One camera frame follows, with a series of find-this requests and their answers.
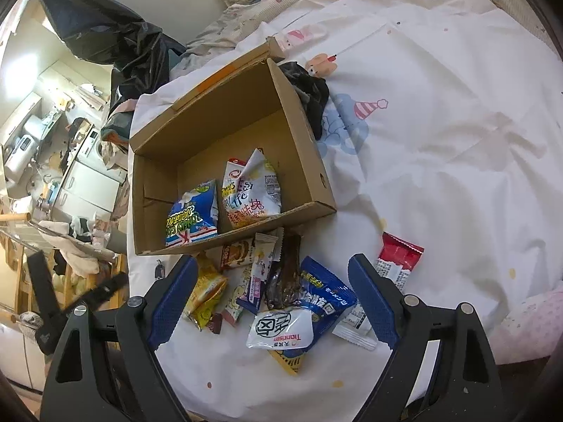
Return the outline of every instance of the open cardboard box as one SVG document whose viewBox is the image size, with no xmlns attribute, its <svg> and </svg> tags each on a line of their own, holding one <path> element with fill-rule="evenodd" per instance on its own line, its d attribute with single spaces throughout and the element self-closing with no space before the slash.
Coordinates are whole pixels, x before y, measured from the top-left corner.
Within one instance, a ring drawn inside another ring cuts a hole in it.
<svg viewBox="0 0 563 422">
<path fill-rule="evenodd" d="M 203 81 L 131 138 L 137 254 L 192 254 L 336 211 L 307 117 L 274 56 L 279 59 L 280 51 L 269 39 Z M 230 158 L 247 160 L 257 147 L 276 169 L 281 214 L 233 229 L 221 198 L 225 166 Z M 220 233 L 166 248 L 172 204 L 210 179 L 217 180 Z"/>
</svg>

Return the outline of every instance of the blue snack bag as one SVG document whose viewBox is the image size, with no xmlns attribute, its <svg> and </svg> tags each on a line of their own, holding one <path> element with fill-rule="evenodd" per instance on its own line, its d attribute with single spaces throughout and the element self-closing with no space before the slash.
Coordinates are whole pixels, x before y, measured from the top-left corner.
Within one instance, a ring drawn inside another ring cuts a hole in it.
<svg viewBox="0 0 563 422">
<path fill-rule="evenodd" d="M 184 193 L 168 213 L 166 247 L 181 246 L 217 234 L 215 179 Z"/>
<path fill-rule="evenodd" d="M 302 349 L 268 352 L 287 372 L 297 374 L 303 355 L 357 302 L 356 294 L 346 284 L 311 257 L 305 257 L 301 262 L 301 292 L 293 305 L 313 312 L 313 341 Z"/>
</svg>

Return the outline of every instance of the bed sheet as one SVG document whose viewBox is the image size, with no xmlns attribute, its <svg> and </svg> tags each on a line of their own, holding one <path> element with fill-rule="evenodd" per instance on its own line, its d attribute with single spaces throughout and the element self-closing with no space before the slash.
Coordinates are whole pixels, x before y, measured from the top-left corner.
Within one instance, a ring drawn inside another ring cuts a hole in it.
<svg viewBox="0 0 563 422">
<path fill-rule="evenodd" d="M 389 231 L 426 248 L 405 291 L 433 306 L 468 301 L 488 330 L 556 286 L 563 67 L 543 42 L 489 0 L 302 0 L 234 51 L 143 95 L 132 132 L 274 34 L 292 41 L 287 60 L 336 55 L 324 65 L 330 102 L 318 147 L 339 211 L 302 227 L 301 258 L 347 281 L 350 256 L 374 261 Z M 130 289 L 142 295 L 157 258 L 134 255 L 131 225 Z M 159 348 L 188 410 L 210 421 L 351 421 L 390 354 L 327 333 L 293 377 L 245 347 L 251 322 L 245 313 L 216 336 L 181 320 Z M 411 398 L 435 353 L 430 344 Z"/>
</svg>

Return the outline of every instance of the blue rubber pad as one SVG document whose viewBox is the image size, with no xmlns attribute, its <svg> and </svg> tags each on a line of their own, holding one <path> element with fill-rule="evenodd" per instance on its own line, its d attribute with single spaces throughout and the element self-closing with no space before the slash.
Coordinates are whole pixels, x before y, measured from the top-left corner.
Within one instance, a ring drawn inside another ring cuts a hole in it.
<svg viewBox="0 0 563 422">
<path fill-rule="evenodd" d="M 348 262 L 348 279 L 372 324 L 377 339 L 387 343 L 389 348 L 395 348 L 399 335 L 395 328 L 393 310 L 356 256 Z"/>
<path fill-rule="evenodd" d="M 182 268 L 153 312 L 152 330 L 147 341 L 152 351 L 170 340 L 198 280 L 198 263 L 192 256 L 183 255 L 176 265 L 181 265 Z"/>
</svg>

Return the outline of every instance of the black plastic bag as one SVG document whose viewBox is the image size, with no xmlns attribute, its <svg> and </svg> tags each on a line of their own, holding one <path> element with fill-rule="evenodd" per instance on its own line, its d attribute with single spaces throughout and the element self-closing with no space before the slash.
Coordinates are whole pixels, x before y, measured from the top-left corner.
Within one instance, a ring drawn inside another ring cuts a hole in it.
<svg viewBox="0 0 563 422">
<path fill-rule="evenodd" d="M 41 0 L 58 37 L 78 58 L 112 64 L 110 110 L 130 98 L 153 93 L 170 80 L 168 49 L 178 42 L 115 0 Z"/>
<path fill-rule="evenodd" d="M 280 69 L 299 95 L 313 136 L 319 141 L 323 136 L 323 111 L 329 95 L 327 82 L 321 77 L 309 75 L 297 62 L 283 63 Z"/>
</svg>

